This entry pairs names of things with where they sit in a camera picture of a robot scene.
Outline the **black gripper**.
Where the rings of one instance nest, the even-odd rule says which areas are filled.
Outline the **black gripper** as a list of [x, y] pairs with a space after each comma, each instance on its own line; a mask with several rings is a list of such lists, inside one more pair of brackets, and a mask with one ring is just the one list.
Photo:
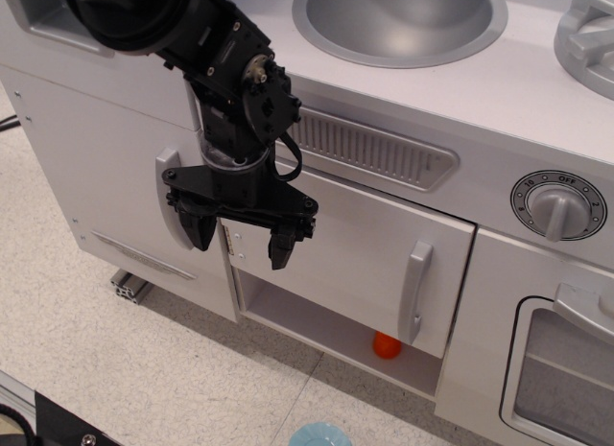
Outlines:
[[274, 153], [266, 152], [239, 165], [223, 156], [208, 156], [199, 166], [180, 166], [163, 173], [170, 187], [167, 200], [175, 207], [193, 247], [207, 251], [217, 220], [271, 230], [268, 254], [273, 270], [285, 269], [295, 244], [312, 238], [319, 206], [290, 182], [302, 171], [302, 159], [285, 175], [278, 173]]

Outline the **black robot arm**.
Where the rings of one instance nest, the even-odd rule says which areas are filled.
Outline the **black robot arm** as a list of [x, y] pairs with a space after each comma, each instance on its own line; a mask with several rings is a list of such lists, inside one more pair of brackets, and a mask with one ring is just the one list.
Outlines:
[[272, 267], [315, 230], [318, 204], [281, 174], [275, 146], [300, 149], [290, 128], [300, 100], [269, 39], [229, 0], [66, 0], [90, 34], [114, 51], [155, 54], [181, 71], [201, 112], [203, 162], [167, 166], [166, 200], [189, 244], [207, 250], [218, 219], [269, 230]]

